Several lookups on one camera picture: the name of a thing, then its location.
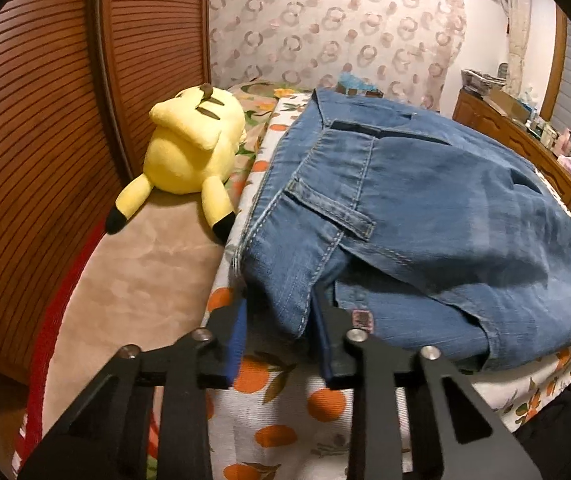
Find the blue denim pants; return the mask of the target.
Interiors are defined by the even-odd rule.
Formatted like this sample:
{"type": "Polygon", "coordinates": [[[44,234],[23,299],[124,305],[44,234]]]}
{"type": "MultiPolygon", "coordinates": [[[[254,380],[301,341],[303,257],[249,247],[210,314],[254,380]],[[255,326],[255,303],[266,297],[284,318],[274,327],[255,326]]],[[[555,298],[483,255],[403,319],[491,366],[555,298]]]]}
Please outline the blue denim pants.
{"type": "Polygon", "coordinates": [[[509,370],[571,344],[571,217],[482,133],[316,90],[280,139],[235,268],[280,330],[314,289],[394,346],[509,370]]]}

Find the wooden sideboard cabinet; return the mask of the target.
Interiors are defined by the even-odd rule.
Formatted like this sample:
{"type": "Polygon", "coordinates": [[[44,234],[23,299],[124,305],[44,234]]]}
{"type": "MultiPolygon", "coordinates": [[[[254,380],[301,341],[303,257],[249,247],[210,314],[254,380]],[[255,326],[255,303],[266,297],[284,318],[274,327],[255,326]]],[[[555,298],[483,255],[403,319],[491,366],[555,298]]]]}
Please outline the wooden sideboard cabinet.
{"type": "Polygon", "coordinates": [[[537,139],[464,89],[459,91],[453,120],[490,136],[527,158],[548,179],[571,212],[571,174],[537,139]]]}

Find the yellow Pikachu plush toy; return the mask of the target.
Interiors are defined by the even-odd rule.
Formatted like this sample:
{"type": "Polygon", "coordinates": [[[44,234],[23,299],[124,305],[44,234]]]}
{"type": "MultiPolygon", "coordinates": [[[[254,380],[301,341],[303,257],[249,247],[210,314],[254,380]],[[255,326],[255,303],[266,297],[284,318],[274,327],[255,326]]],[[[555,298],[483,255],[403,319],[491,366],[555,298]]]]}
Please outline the yellow Pikachu plush toy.
{"type": "Polygon", "coordinates": [[[154,104],[154,129],[142,172],[118,194],[106,220],[120,232],[156,188],[174,195],[198,193],[206,223],[226,243],[236,220],[225,184],[246,140],[246,115],[238,99],[212,84],[180,91],[154,104]]]}

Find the cardboard box on sideboard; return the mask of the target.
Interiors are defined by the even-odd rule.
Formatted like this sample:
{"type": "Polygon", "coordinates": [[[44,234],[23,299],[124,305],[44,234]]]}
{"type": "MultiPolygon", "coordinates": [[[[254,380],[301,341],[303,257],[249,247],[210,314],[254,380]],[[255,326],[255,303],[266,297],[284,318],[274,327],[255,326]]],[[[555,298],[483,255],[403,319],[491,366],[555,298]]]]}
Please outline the cardboard box on sideboard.
{"type": "Polygon", "coordinates": [[[498,88],[491,88],[485,94],[484,101],[494,107],[499,114],[521,124],[525,124],[531,116],[531,110],[526,105],[498,88]]]}

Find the cardboard box with blue cloth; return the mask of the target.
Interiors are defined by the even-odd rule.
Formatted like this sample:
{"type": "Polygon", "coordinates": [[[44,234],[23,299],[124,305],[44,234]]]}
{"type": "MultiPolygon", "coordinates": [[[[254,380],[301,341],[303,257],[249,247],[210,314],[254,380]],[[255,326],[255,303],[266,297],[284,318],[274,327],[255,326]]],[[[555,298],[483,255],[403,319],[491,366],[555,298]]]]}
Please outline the cardboard box with blue cloth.
{"type": "Polygon", "coordinates": [[[369,96],[369,98],[379,99],[383,96],[383,92],[374,84],[348,72],[340,73],[335,91],[345,94],[345,96],[369,96]]]}

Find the floral brown blanket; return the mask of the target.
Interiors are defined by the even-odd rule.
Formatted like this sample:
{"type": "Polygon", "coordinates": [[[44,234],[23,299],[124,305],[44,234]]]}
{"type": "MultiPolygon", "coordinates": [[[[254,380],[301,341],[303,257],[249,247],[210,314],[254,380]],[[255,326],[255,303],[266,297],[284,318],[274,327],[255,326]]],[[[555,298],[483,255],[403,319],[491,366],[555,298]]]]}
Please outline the floral brown blanket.
{"type": "Polygon", "coordinates": [[[226,183],[232,203],[237,205],[244,190],[261,181],[278,142],[306,107],[310,91],[264,80],[236,84],[229,91],[242,105],[246,118],[246,140],[238,148],[226,183]]]}

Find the circle-pattern pink curtain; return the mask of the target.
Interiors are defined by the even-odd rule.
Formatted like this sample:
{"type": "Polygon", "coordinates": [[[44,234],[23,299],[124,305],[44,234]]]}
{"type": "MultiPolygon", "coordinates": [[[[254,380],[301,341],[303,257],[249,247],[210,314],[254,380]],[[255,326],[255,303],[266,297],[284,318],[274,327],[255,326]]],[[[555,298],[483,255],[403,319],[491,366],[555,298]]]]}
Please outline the circle-pattern pink curtain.
{"type": "Polygon", "coordinates": [[[463,0],[210,0],[212,75],[313,89],[350,73],[439,110],[465,26],[463,0]]]}

